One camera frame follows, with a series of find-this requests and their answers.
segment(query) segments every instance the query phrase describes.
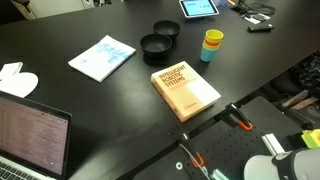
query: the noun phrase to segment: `black bowl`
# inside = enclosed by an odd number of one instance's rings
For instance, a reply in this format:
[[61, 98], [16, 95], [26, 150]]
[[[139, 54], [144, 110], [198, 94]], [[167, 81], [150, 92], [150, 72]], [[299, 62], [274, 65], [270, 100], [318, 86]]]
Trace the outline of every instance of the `black bowl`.
[[153, 25], [153, 31], [157, 34], [169, 36], [171, 40], [175, 40], [179, 35], [180, 25], [168, 20], [158, 21]]
[[140, 40], [142, 51], [152, 58], [164, 57], [172, 46], [169, 37], [161, 34], [148, 34]]

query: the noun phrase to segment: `book title text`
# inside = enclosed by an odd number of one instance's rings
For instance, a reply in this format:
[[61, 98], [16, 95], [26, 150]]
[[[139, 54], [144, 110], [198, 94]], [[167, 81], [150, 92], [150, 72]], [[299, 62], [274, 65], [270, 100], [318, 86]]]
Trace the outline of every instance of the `book title text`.
[[183, 74], [181, 73], [181, 71], [185, 68], [186, 67], [182, 65], [173, 70], [160, 74], [159, 77], [167, 87], [176, 85], [185, 80]]

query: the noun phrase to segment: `stacked cups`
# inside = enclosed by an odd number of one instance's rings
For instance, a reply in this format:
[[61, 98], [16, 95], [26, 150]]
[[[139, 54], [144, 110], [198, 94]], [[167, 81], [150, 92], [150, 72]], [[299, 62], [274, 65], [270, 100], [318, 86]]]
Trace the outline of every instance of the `stacked cups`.
[[221, 31], [208, 30], [203, 40], [200, 59], [204, 62], [210, 62], [216, 55], [222, 39], [223, 33]]

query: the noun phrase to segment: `laptop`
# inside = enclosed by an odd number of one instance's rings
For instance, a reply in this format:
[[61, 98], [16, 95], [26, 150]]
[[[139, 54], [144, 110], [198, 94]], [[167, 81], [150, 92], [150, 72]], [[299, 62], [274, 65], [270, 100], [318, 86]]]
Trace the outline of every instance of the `laptop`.
[[63, 180], [71, 114], [0, 91], [0, 179]]

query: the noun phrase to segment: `white booklet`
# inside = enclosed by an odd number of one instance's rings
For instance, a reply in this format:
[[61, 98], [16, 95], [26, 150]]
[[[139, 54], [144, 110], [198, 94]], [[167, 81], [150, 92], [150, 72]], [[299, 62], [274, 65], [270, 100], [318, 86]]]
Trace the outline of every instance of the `white booklet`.
[[69, 65], [102, 82], [135, 52], [134, 48], [105, 36], [96, 45], [69, 61]]

